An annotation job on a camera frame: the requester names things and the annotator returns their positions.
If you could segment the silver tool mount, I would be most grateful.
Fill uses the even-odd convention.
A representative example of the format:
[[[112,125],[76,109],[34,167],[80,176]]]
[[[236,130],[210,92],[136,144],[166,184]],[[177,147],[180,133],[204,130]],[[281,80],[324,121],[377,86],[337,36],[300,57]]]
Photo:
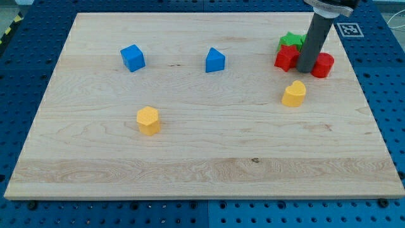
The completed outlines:
[[[350,17],[358,7],[360,0],[304,0],[313,7],[313,11],[324,18],[336,18],[339,15]]]

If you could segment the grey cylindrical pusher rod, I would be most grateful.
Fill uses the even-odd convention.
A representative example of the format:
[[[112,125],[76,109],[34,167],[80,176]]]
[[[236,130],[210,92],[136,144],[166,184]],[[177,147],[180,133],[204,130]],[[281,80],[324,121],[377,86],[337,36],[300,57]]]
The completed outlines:
[[[312,71],[333,21],[334,18],[326,18],[314,13],[300,55],[297,59],[296,69],[298,72],[309,73]]]

